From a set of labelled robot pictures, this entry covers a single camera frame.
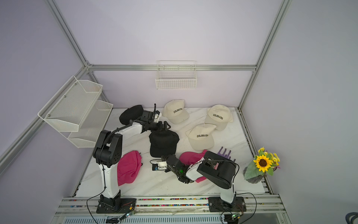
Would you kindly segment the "plain black cap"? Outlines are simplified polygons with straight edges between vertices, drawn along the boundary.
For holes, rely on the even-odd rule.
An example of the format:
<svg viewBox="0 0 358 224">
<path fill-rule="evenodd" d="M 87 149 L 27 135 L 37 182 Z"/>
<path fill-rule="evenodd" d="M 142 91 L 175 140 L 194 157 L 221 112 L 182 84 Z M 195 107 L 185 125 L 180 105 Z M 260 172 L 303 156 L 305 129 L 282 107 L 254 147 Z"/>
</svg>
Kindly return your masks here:
<svg viewBox="0 0 358 224">
<path fill-rule="evenodd" d="M 171 131 L 152 132 L 149 135 L 150 155 L 154 158 L 162 156 L 174 155 L 176 153 L 177 144 L 180 140 L 179 136 Z"/>
<path fill-rule="evenodd" d="M 131 108 L 126 109 L 120 116 L 119 121 L 123 125 L 129 125 L 130 121 L 135 121 L 143 114 L 143 107 L 142 105 L 135 105 Z"/>
</svg>

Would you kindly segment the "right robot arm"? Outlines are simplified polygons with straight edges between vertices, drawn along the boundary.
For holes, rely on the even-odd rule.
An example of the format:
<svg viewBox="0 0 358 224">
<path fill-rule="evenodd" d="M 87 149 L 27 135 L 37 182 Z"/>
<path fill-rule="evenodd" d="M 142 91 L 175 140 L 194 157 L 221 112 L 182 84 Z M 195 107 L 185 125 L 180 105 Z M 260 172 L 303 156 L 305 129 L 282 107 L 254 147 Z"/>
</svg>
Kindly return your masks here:
<svg viewBox="0 0 358 224">
<path fill-rule="evenodd" d="M 173 172 L 185 184 L 205 177 L 220 188 L 220 200 L 234 205 L 234 180 L 240 167 L 234 161 L 207 151 L 204 156 L 191 165 L 185 165 L 175 155 L 161 157 L 167 163 L 166 172 Z"/>
</svg>

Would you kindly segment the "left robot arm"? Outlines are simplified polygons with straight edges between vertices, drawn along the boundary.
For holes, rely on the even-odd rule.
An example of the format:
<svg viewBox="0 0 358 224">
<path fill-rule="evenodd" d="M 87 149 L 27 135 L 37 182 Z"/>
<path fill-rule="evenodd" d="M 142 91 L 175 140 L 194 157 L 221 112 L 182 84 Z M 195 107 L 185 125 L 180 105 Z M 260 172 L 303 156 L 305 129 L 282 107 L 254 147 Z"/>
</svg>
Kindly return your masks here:
<svg viewBox="0 0 358 224">
<path fill-rule="evenodd" d="M 102 130 L 95 144 L 93 157 L 102 170 L 103 192 L 100 193 L 101 204 L 114 207 L 120 204 L 120 189 L 117 183 L 117 164 L 122 157 L 122 147 L 127 139 L 146 131 L 167 131 L 171 126 L 167 121 L 160 121 L 161 113 L 144 111 L 140 117 L 130 120 L 128 125 L 113 131 Z"/>
</svg>

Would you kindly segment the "right magenta cap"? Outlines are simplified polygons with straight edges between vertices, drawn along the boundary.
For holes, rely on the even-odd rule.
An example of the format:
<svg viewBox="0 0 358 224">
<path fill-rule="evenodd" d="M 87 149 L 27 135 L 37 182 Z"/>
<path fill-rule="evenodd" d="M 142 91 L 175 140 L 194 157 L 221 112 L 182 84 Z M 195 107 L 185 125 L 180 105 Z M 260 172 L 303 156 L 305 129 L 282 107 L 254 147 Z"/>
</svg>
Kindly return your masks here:
<svg viewBox="0 0 358 224">
<path fill-rule="evenodd" d="M 207 150 L 204 150 L 202 153 L 184 152 L 180 156 L 180 161 L 185 165 L 193 165 L 196 162 L 200 161 L 204 157 L 206 152 Z M 204 177 L 197 171 L 198 166 L 199 164 L 196 164 L 193 168 L 190 168 L 189 171 L 186 173 L 186 176 L 190 180 L 200 183 L 206 180 L 206 177 Z"/>
</svg>

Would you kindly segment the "magenta cap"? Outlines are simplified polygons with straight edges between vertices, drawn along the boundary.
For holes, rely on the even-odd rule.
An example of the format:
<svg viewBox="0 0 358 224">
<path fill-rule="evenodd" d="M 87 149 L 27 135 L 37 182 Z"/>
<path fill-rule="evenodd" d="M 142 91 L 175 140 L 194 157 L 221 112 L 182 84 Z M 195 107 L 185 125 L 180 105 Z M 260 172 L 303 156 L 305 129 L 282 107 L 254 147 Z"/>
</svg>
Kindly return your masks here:
<svg viewBox="0 0 358 224">
<path fill-rule="evenodd" d="M 118 186 L 133 183 L 141 167 L 142 157 L 139 151 L 131 151 L 125 154 L 117 164 Z"/>
<path fill-rule="evenodd" d="M 180 156 L 180 161 L 185 165 L 193 165 L 196 162 L 200 161 L 204 157 L 206 152 L 207 150 L 204 150 L 202 153 L 184 152 Z M 193 168 L 190 168 L 189 171 L 186 173 L 186 176 L 190 180 L 200 183 L 206 180 L 206 177 L 204 177 L 197 171 L 198 166 L 199 164 L 196 164 Z"/>
</svg>

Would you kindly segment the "cream cap back middle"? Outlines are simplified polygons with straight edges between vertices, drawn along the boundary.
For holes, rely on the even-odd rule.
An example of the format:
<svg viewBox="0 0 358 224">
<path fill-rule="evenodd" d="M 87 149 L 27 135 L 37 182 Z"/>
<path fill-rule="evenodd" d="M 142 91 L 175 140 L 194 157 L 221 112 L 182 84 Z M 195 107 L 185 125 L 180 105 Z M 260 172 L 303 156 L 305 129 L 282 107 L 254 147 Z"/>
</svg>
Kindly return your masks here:
<svg viewBox="0 0 358 224">
<path fill-rule="evenodd" d="M 190 117 L 189 113 L 185 110 L 185 100 L 183 99 L 176 99 L 168 102 L 165 105 L 162 114 L 173 124 L 179 124 Z"/>
</svg>

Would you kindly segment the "cream Colorado cap front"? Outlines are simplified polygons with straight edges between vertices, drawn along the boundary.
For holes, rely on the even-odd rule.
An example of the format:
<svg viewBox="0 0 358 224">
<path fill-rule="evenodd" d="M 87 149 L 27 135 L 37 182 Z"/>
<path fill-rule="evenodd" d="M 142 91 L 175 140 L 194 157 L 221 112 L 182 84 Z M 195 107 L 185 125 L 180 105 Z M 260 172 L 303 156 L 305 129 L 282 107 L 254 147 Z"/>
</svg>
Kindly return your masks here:
<svg viewBox="0 0 358 224">
<path fill-rule="evenodd" d="M 212 136 L 216 125 L 200 124 L 185 132 L 189 143 L 194 150 L 200 151 L 214 147 L 214 138 Z"/>
</svg>

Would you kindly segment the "cream colorado cap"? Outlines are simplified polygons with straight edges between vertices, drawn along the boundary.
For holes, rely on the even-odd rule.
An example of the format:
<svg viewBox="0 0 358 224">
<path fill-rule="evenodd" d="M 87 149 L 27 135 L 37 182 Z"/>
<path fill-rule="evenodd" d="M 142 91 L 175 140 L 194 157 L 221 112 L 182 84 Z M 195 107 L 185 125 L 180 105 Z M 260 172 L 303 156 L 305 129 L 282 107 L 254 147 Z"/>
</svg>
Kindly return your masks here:
<svg viewBox="0 0 358 224">
<path fill-rule="evenodd" d="M 189 143 L 194 150 L 200 151 L 214 147 L 214 138 L 212 136 L 216 125 L 200 124 L 185 132 Z"/>
<path fill-rule="evenodd" d="M 233 123 L 234 118 L 230 109 L 224 105 L 214 105 L 207 111 L 207 116 L 204 121 L 205 124 L 212 124 L 216 129 L 223 131 L 228 123 Z"/>
</svg>

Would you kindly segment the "left magenta cap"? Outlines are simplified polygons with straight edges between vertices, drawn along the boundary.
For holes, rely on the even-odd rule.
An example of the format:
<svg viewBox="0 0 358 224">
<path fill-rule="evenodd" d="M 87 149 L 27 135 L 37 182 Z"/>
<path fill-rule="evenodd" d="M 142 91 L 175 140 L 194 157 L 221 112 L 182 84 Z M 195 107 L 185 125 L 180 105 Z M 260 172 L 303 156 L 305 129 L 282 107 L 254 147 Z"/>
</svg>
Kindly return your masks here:
<svg viewBox="0 0 358 224">
<path fill-rule="evenodd" d="M 141 167 L 142 157 L 139 151 L 131 151 L 125 154 L 117 164 L 118 186 L 133 183 Z"/>
</svg>

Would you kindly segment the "purple pink garden fork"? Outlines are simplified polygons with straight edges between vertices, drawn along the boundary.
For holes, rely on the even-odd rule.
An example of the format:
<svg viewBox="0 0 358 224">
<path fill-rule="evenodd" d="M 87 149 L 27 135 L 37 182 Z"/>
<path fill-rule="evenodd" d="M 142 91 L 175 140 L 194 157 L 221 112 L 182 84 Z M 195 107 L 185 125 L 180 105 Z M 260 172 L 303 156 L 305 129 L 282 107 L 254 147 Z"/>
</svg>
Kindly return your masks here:
<svg viewBox="0 0 358 224">
<path fill-rule="evenodd" d="M 227 159 L 230 160 L 231 159 L 231 152 L 232 152 L 231 150 L 227 151 L 226 148 L 221 147 L 217 154 L 219 156 L 222 156 L 222 157 L 227 158 Z"/>
</svg>

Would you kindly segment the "cream Colorado cap back right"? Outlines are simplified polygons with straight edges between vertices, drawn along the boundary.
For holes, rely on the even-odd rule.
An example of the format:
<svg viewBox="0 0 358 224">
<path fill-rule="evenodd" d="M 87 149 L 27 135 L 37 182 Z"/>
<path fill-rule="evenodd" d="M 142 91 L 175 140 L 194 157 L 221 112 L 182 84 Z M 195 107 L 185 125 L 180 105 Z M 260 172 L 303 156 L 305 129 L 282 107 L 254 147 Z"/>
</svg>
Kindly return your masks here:
<svg viewBox="0 0 358 224">
<path fill-rule="evenodd" d="M 207 111 L 207 116 L 204 121 L 205 124 L 212 124 L 216 129 L 223 131 L 228 123 L 233 123 L 234 118 L 230 109 L 224 105 L 214 105 Z"/>
</svg>

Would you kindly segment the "white two-tier mesh shelf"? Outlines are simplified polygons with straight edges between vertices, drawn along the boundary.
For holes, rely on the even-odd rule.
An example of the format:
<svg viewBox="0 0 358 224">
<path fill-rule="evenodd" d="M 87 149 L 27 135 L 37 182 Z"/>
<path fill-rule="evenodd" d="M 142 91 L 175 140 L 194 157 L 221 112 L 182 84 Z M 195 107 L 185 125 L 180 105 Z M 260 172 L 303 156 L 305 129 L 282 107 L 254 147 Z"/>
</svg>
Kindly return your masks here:
<svg viewBox="0 0 358 224">
<path fill-rule="evenodd" d="M 103 86 L 72 76 L 38 117 L 77 148 L 93 148 L 113 109 L 100 99 Z"/>
</svg>

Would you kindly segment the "sunflower bouquet in pot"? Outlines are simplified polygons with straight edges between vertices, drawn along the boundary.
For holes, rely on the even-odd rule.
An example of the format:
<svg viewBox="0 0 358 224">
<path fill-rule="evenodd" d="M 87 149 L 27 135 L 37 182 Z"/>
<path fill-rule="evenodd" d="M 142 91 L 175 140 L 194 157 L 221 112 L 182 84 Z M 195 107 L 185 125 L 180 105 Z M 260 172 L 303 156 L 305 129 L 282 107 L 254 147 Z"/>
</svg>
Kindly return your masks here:
<svg viewBox="0 0 358 224">
<path fill-rule="evenodd" d="M 244 179 L 251 184 L 259 183 L 267 175 L 273 176 L 274 171 L 280 168 L 280 162 L 281 160 L 276 153 L 271 153 L 261 147 L 258 154 L 244 169 Z"/>
</svg>

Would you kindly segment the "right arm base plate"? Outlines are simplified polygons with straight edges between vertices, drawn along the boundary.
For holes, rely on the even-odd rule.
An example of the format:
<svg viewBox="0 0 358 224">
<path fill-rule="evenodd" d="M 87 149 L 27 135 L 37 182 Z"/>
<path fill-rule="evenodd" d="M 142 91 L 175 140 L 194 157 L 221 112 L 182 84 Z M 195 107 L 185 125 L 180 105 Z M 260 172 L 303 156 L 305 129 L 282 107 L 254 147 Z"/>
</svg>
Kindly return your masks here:
<svg viewBox="0 0 358 224">
<path fill-rule="evenodd" d="M 223 201 L 220 197 L 208 198 L 210 212 L 246 212 L 246 204 L 243 197 L 235 197 L 232 203 Z"/>
</svg>

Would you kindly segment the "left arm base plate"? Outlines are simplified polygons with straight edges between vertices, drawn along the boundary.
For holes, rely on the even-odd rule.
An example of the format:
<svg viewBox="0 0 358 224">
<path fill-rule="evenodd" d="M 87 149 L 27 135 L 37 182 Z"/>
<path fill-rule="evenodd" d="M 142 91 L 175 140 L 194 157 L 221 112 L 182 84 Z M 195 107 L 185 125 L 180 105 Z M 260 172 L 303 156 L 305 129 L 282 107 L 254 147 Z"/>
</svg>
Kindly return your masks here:
<svg viewBox="0 0 358 224">
<path fill-rule="evenodd" d="M 127 214 L 132 212 L 136 206 L 135 198 L 106 198 L 102 197 L 99 200 L 97 207 L 97 214 Z"/>
</svg>

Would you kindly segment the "aluminium front rail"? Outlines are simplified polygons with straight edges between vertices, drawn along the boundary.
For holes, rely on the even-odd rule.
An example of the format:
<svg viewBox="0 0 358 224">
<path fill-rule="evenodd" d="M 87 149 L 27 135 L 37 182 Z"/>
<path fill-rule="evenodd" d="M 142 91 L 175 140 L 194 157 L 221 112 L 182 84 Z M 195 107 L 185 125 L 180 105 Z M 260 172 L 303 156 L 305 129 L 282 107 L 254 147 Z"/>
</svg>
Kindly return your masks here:
<svg viewBox="0 0 358 224">
<path fill-rule="evenodd" d="M 118 213 L 97 212 L 99 198 L 63 198 L 52 224 L 223 224 L 233 215 L 240 224 L 289 224 L 279 195 L 240 193 L 237 212 L 211 212 L 208 196 L 137 197 Z"/>
</svg>

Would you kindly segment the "aluminium cage frame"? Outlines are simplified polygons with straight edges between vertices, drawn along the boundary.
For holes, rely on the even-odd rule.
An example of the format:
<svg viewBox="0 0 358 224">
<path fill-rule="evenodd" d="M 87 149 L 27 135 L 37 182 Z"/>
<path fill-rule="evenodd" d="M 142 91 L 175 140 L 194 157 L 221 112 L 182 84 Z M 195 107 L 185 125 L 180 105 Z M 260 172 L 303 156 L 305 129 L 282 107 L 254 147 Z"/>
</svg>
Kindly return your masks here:
<svg viewBox="0 0 358 224">
<path fill-rule="evenodd" d="M 56 1 L 1 2 L 1 222 L 5 217 L 49 218 L 78 170 L 29 174 L 23 153 L 40 134 L 43 120 L 31 120 L 48 95 L 58 98 L 75 79 L 97 82 L 95 71 L 253 71 L 261 67 L 275 31 L 270 30 L 255 65 L 199 65 L 194 61 L 151 64 L 90 64 Z"/>
</svg>

